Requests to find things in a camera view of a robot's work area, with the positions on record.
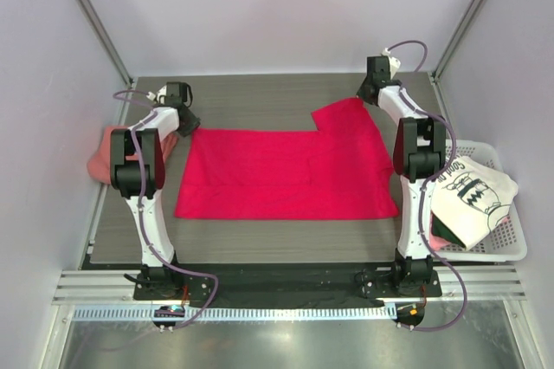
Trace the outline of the salmon pink t shirt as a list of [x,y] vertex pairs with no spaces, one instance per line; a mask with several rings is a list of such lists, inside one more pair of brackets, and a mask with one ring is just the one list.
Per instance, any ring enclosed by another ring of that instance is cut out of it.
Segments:
[[[110,175],[110,143],[111,134],[116,130],[125,130],[126,126],[107,126],[100,142],[100,146],[87,162],[87,171],[90,177],[102,184],[111,184]],[[172,133],[161,141],[163,161],[166,164],[178,142],[178,136]]]

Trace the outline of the bright pink t shirt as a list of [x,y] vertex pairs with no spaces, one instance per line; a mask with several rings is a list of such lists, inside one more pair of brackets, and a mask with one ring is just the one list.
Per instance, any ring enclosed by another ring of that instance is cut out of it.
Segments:
[[364,103],[312,112],[311,131],[196,130],[174,214],[208,220],[396,217],[394,169]]

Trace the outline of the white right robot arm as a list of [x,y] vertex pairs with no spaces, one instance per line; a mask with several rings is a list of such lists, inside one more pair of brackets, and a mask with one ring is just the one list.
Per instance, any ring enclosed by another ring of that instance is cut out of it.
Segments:
[[385,111],[396,125],[392,162],[400,178],[402,228],[395,260],[388,274],[370,278],[380,289],[370,295],[441,296],[441,286],[429,250],[431,198],[435,177],[446,164],[446,127],[409,97],[395,78],[398,59],[384,51],[367,58],[366,76],[357,97]]

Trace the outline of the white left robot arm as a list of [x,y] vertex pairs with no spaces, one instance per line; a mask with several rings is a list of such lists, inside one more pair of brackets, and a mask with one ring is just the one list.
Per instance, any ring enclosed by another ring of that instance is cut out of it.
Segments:
[[184,275],[177,270],[177,254],[164,220],[162,142],[176,134],[191,135],[200,119],[190,110],[193,93],[187,82],[170,81],[156,93],[139,94],[145,99],[137,104],[148,109],[146,116],[110,134],[110,183],[126,201],[141,245],[139,274],[126,279],[140,295],[173,299],[184,290]]

